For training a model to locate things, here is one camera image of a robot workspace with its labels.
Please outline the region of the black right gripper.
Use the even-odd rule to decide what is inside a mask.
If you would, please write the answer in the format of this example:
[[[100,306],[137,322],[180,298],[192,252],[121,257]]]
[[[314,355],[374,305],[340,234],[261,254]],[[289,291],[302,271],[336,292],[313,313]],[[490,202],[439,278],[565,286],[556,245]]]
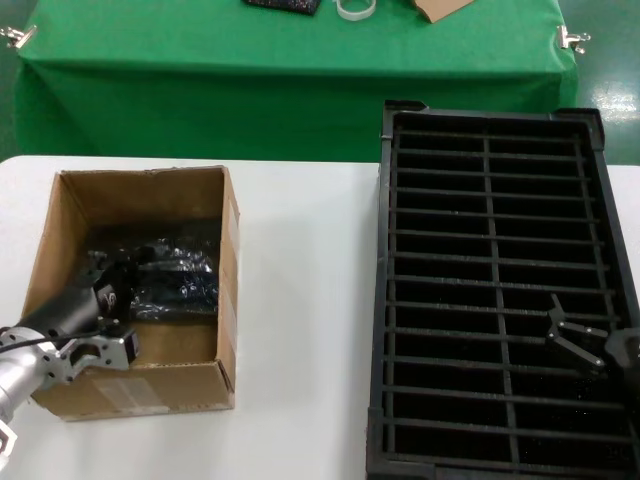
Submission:
[[[555,293],[551,294],[551,301],[545,345],[563,364],[592,377],[603,375],[606,365],[620,372],[639,370],[638,328],[619,329],[609,334],[606,330],[570,321]]]

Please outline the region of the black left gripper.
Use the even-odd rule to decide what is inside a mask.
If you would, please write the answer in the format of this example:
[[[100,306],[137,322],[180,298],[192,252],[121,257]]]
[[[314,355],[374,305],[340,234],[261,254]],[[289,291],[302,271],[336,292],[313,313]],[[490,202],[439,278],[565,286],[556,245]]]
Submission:
[[[134,261],[108,262],[105,252],[89,251],[72,281],[19,326],[52,338],[101,331],[106,320],[127,315],[135,283]]]

